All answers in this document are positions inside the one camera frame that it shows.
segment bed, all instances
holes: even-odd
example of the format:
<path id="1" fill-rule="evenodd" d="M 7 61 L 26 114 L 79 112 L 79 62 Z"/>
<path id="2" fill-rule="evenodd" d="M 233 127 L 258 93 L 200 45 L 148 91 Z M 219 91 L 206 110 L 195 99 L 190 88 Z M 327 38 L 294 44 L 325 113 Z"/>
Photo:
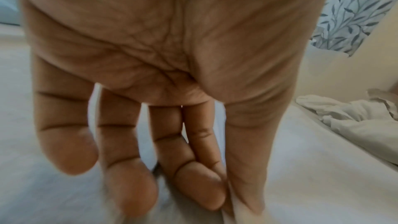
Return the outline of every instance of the bed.
<path id="1" fill-rule="evenodd" d="M 101 172 L 79 177 L 56 171 L 42 156 L 32 127 L 29 47 L 18 27 L 0 26 L 0 223 L 112 224 Z M 91 102 L 91 111 L 95 99 Z M 224 112 L 214 126 L 223 150 Z M 138 124 L 141 154 L 156 162 L 146 113 Z M 148 217 L 125 223 L 223 223 L 160 177 L 161 197 Z M 292 103 L 280 125 L 265 189 L 269 224 L 396 224 L 398 172 L 331 132 Z"/>

